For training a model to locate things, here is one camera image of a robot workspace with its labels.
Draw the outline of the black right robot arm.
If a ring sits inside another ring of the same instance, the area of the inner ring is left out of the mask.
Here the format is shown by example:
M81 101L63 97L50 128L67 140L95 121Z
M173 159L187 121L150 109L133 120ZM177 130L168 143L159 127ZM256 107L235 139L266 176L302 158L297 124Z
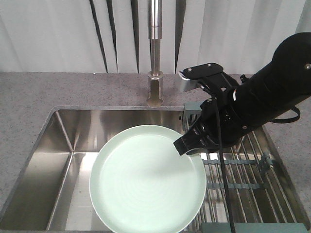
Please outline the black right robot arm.
M279 116L311 95L311 34L297 33L276 49L271 62L239 84L216 63L189 67L179 73L183 91L201 88L212 96L201 115L174 142L179 154L216 152Z

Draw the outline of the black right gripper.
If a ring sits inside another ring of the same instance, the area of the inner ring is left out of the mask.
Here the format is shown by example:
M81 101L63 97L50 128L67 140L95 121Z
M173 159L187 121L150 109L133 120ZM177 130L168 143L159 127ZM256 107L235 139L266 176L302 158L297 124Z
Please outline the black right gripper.
M213 153L233 146L245 134L230 106L219 109L217 101L208 99L201 104L201 109L197 121L173 143L179 155Z

